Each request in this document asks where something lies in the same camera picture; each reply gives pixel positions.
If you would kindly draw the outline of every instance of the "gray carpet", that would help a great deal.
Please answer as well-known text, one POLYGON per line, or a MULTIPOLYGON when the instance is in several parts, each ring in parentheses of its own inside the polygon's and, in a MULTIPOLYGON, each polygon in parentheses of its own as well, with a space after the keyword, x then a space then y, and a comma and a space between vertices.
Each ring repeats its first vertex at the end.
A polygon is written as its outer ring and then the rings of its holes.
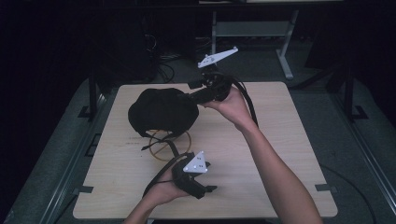
MULTIPOLYGON (((295 72, 294 80, 286 80, 283 77, 273 44, 257 49, 241 49, 219 63, 219 69, 226 74, 238 76, 242 81, 283 81, 288 86, 293 86, 312 77, 318 71, 304 68, 309 48, 309 43, 297 42, 290 45, 287 58, 291 70, 295 72)), ((176 71, 173 79, 176 83, 186 83, 200 77, 195 62, 180 59, 168 65, 176 71)), ((161 76, 157 76, 153 81, 162 82, 161 76)), ((336 217, 325 218, 325 223, 374 223, 369 207, 373 208, 376 223, 396 223, 396 216, 377 186, 361 155, 359 144, 349 129, 349 124, 335 102, 339 95, 327 93, 324 90, 325 83, 326 78, 304 91, 290 92, 318 161, 333 170, 322 167, 323 174, 332 187, 332 195, 339 212, 336 217), (354 187, 361 191, 368 203, 354 187)), ((77 220, 72 216, 75 203, 72 201, 72 192, 81 186, 92 160, 84 155, 94 135, 103 130, 116 94, 117 89, 107 95, 98 116, 93 122, 88 122, 88 119, 78 118, 80 109, 89 104, 88 82, 81 84, 14 203, 14 217, 8 223, 52 223, 57 217, 60 218, 58 223, 121 222, 77 220), (70 160, 74 157, 78 159, 76 163, 71 164, 70 160), (62 187, 59 186, 59 181, 65 175, 67 167, 72 172, 69 173, 69 181, 62 187), (53 211, 48 209, 52 197, 59 199, 59 207, 53 211)), ((375 150, 375 156, 394 185, 396 132, 376 107, 370 93, 359 82, 355 90, 355 100, 369 116, 369 119, 356 121, 356 126, 370 147, 375 150)))

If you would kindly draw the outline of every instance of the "wooden table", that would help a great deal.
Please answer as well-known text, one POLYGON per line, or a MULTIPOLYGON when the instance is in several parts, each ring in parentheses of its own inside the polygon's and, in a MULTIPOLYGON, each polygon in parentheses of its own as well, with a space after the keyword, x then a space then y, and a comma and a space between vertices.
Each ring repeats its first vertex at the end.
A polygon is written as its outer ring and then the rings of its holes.
MULTIPOLYGON (((320 215, 333 217, 337 207, 328 190, 289 91, 281 82, 245 83, 256 109, 259 125, 279 156, 302 180, 320 215)), ((132 85, 119 89, 84 186, 74 209, 76 218, 125 218, 139 202, 149 181, 163 168, 141 147, 149 142, 128 122, 128 109, 146 88, 189 90, 187 84, 132 85)), ((159 206, 150 218, 252 218, 276 217, 242 134, 217 111, 199 106, 200 115, 189 130, 191 150, 205 152, 212 165, 196 178, 218 188, 197 200, 185 197, 159 206)), ((175 141, 187 147, 187 135, 175 141)))

